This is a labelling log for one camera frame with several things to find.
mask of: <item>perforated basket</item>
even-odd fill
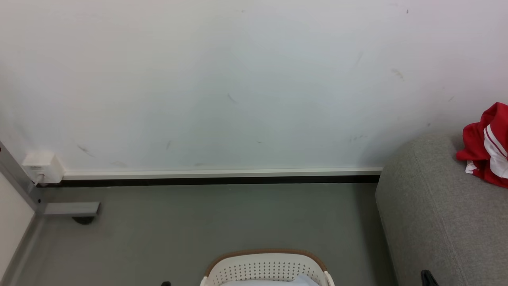
[[[325,264],[314,254],[293,249],[255,249],[225,254],[207,269],[200,286],[220,286],[229,281],[293,281],[309,276],[319,286],[335,286]]]

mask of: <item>white stripe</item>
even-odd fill
[[[487,151],[487,153],[489,153],[489,155],[490,155],[490,170],[496,176],[498,176],[500,178],[508,179],[508,160],[506,159],[506,156],[504,156],[503,154],[501,154],[499,152],[500,150],[502,150],[504,152],[506,152],[506,151],[504,150],[503,146],[498,145],[497,146],[499,148],[498,149],[496,147],[496,145],[494,145],[493,142],[497,141],[497,139],[495,139],[495,137],[494,137],[494,134],[489,134],[490,135],[490,139],[489,139],[489,136],[487,136],[487,132],[489,129],[490,129],[490,125],[487,126],[483,130],[483,134],[485,137],[483,140],[483,146],[485,147],[485,150]]]
[[[492,142],[494,142],[494,144],[496,144],[496,146],[499,148],[499,150],[501,150],[501,153],[505,157],[508,156],[507,153],[506,153],[506,150],[503,147],[503,145],[501,145],[501,143],[497,140],[496,136],[494,136],[494,133],[492,132],[492,129],[490,128],[490,124],[487,125],[486,129],[487,129],[487,134],[489,134],[490,139],[492,140]]]
[[[468,160],[466,165],[466,173],[473,174],[473,171],[476,169],[478,168],[474,165],[473,161]]]

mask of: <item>gray fabric upholstery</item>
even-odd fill
[[[376,199],[399,286],[508,285],[508,189],[464,172],[460,134],[422,136],[385,166]]]

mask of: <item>black object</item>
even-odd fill
[[[62,180],[56,184],[37,185],[38,188],[61,187],[125,187],[170,185],[228,185],[228,184],[301,184],[301,183],[377,183],[379,175],[358,176],[295,176],[295,177],[238,177],[238,178],[173,178],[173,179],[116,179]]]
[[[422,270],[422,286],[439,286],[429,270]]]
[[[91,224],[94,218],[95,218],[94,216],[73,216],[72,217],[72,219],[75,222],[82,224],[82,225]]]

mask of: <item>gray floor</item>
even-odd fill
[[[54,217],[19,286],[198,286],[235,250],[305,249],[337,286],[395,285],[375,184],[278,184],[46,190],[54,202],[103,203],[91,225]]]

